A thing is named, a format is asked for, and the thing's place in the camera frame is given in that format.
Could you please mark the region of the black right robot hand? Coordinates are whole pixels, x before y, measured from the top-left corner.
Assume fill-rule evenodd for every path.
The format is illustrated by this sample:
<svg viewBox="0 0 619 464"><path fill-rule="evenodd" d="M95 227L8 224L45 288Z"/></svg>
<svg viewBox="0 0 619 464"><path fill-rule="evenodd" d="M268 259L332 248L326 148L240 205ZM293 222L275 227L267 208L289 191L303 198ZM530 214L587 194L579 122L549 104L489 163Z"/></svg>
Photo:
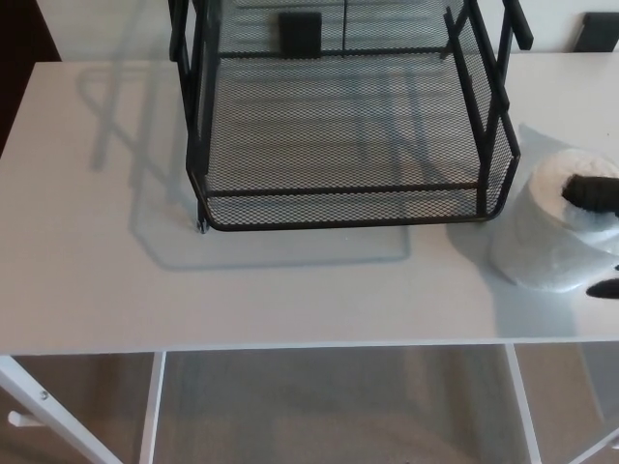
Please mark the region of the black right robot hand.
<svg viewBox="0 0 619 464"><path fill-rule="evenodd" d="M596 214L618 217L618 180L574 174L563 187L562 196L575 207ZM617 300L618 278L601 280L586 290L596 299Z"/></svg>

